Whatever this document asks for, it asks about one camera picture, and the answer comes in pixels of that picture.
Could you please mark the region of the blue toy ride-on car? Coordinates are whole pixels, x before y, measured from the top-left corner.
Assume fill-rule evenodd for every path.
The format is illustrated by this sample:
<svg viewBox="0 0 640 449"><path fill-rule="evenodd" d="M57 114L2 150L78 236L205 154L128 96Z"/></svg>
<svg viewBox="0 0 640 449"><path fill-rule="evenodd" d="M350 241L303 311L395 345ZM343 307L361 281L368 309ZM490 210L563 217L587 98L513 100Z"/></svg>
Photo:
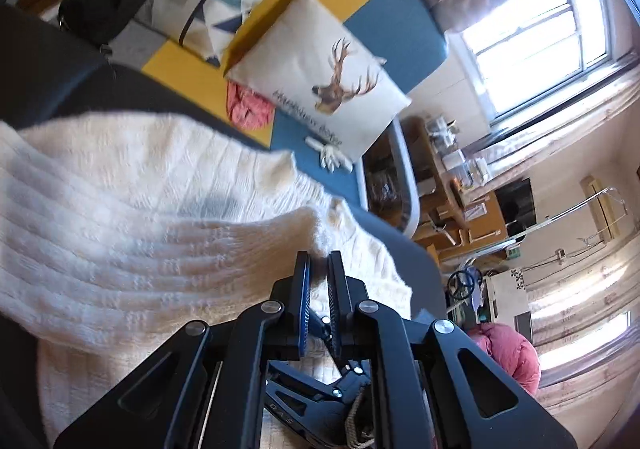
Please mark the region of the blue toy ride-on car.
<svg viewBox="0 0 640 449"><path fill-rule="evenodd" d="M455 271L446 284L450 299L456 302L480 296L483 273L473 266Z"/></svg>

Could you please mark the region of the deer print cushion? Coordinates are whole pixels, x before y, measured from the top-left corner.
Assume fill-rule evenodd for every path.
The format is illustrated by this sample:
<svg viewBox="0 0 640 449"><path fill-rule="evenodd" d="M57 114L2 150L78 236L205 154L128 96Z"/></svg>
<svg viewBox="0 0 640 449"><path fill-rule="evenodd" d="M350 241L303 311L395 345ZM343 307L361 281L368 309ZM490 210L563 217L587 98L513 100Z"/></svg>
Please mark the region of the deer print cushion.
<svg viewBox="0 0 640 449"><path fill-rule="evenodd" d="M292 0L227 78L356 161L411 100L318 0Z"/></svg>

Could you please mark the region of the wall air conditioner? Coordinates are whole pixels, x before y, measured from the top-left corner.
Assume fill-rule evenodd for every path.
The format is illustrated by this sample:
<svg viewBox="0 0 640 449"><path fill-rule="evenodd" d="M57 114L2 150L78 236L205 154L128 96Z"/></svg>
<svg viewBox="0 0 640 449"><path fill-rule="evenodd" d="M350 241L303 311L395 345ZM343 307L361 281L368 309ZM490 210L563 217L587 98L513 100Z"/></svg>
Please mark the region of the wall air conditioner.
<svg viewBox="0 0 640 449"><path fill-rule="evenodd" d="M582 239L586 244L597 241L610 243L620 236L618 223L627 216L626 203L620 191L614 187L605 187L600 179L591 175L580 180L580 187L588 200L587 204L596 231Z"/></svg>

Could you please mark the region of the blue yellow grey sofa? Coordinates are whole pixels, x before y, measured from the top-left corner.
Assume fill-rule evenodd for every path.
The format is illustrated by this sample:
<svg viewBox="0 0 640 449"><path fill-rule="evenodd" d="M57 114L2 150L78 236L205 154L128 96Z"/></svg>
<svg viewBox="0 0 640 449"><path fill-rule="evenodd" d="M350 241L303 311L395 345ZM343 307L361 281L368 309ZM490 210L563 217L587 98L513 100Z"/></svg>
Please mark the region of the blue yellow grey sofa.
<svg viewBox="0 0 640 449"><path fill-rule="evenodd" d="M255 96L268 148L358 205L356 176L323 172L311 140L358 162L446 55L420 0L63 0L52 23L6 5L1 118L171 113L238 138Z"/></svg>

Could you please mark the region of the black television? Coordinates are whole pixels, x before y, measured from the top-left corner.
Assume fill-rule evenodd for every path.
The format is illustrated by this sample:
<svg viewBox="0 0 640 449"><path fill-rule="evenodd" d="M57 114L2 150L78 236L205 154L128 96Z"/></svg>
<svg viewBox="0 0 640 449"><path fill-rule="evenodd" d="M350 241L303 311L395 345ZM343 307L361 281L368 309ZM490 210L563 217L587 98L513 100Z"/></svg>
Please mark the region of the black television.
<svg viewBox="0 0 640 449"><path fill-rule="evenodd" d="M537 222L532 185L528 178L514 180L495 191L510 235Z"/></svg>

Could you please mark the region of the pink cloth on sofa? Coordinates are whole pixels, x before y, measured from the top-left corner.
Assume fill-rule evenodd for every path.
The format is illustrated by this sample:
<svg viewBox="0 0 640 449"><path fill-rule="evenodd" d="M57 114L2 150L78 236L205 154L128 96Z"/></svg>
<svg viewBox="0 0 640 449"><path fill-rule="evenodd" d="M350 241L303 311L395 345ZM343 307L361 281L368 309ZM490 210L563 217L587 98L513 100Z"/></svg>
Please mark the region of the pink cloth on sofa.
<svg viewBox="0 0 640 449"><path fill-rule="evenodd" d="M274 106L260 94L237 83L228 82L227 116L236 128L254 131L272 123Z"/></svg>

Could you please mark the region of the pink bed quilt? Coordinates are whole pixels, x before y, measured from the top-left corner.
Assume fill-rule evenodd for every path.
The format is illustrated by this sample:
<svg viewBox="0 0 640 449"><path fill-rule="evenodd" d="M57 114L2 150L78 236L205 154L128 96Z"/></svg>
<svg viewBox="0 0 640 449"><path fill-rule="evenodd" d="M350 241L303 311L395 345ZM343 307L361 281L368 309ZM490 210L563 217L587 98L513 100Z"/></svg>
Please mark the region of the pink bed quilt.
<svg viewBox="0 0 640 449"><path fill-rule="evenodd" d="M535 347L520 333L502 323L481 323L468 335L529 395L539 388L541 367Z"/></svg>

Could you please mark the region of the wooden side table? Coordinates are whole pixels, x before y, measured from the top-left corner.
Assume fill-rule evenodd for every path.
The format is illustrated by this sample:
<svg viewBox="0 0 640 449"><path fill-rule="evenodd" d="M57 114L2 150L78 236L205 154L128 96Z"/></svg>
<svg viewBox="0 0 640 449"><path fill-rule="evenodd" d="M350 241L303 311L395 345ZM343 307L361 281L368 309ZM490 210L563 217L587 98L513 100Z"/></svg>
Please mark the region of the wooden side table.
<svg viewBox="0 0 640 449"><path fill-rule="evenodd" d="M420 220L413 241L441 261L490 247L508 237L495 193L465 204L460 180L445 169L422 118L402 123L419 193Z"/></svg>

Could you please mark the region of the white glove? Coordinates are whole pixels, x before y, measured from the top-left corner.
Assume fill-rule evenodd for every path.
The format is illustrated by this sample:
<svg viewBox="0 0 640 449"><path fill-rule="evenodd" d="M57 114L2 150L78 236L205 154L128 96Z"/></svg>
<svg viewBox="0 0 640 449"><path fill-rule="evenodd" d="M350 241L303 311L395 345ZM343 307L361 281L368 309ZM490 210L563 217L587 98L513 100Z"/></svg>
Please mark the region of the white glove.
<svg viewBox="0 0 640 449"><path fill-rule="evenodd" d="M354 164L349 158L336 146L332 146L329 143L322 143L321 141L312 137L306 137L305 143L310 149L313 149L319 154L319 164L322 169L328 172L335 172L337 169L344 169L346 172L352 172Z"/></svg>

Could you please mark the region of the cream knitted sweater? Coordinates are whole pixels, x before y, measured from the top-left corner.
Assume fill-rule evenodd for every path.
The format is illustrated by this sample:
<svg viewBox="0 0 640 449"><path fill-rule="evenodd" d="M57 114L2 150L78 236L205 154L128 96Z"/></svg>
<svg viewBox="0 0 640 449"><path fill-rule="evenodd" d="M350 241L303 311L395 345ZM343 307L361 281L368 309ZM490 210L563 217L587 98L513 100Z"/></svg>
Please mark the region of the cream knitted sweater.
<svg viewBox="0 0 640 449"><path fill-rule="evenodd" d="M37 339L47 441L186 321L266 299L300 251L340 252L409 316L390 252L291 153L168 114L1 129L1 311Z"/></svg>

